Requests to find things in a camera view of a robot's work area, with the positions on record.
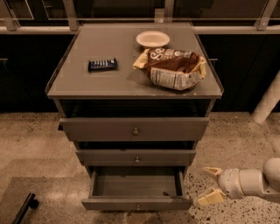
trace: chest of drawers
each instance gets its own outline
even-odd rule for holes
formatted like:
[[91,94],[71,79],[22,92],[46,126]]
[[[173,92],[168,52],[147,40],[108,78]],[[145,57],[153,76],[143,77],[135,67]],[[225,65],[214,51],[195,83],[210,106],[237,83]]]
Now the chest of drawers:
[[[148,30],[168,34],[169,48],[207,57],[188,23],[84,24],[46,87],[92,179],[86,209],[187,209],[193,203],[184,176],[223,89],[209,64],[206,78],[182,92],[133,70],[143,50],[136,36]],[[117,70],[88,72],[89,60],[114,57]]]

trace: brown snack bag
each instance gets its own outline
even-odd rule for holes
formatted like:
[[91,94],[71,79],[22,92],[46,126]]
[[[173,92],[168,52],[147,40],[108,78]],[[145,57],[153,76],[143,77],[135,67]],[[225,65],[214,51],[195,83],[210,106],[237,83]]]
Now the brown snack bag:
[[155,85],[185,90],[205,78],[205,63],[196,52],[157,48],[146,49],[133,67],[143,69]]

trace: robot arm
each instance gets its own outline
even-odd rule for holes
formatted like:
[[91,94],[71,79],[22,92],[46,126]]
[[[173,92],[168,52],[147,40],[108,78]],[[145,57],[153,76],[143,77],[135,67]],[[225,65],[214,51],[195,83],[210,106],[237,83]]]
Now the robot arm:
[[227,196],[243,199],[256,196],[280,203],[280,157],[265,162],[262,171],[257,169],[239,170],[206,167],[205,171],[215,177],[220,189],[210,189],[201,194],[197,203],[201,206],[222,202]]

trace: concrete floor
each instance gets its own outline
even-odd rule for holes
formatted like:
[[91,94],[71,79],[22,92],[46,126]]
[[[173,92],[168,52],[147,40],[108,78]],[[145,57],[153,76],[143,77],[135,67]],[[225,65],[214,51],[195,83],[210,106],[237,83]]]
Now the concrete floor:
[[[280,223],[280,204],[255,197],[227,199],[188,211],[86,211],[90,179],[74,146],[58,131],[59,114],[0,114],[0,223],[11,223],[28,192],[40,204],[22,223]],[[280,114],[263,125],[248,113],[212,113],[197,156],[185,176],[185,191],[195,199],[214,182],[204,166],[262,168],[280,157]]]

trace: bowl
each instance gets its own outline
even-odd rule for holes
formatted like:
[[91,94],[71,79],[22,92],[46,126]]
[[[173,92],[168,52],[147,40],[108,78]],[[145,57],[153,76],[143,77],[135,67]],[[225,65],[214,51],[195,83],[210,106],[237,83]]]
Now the bowl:
[[166,46],[170,38],[161,31],[144,31],[136,37],[136,41],[144,48],[158,48]]

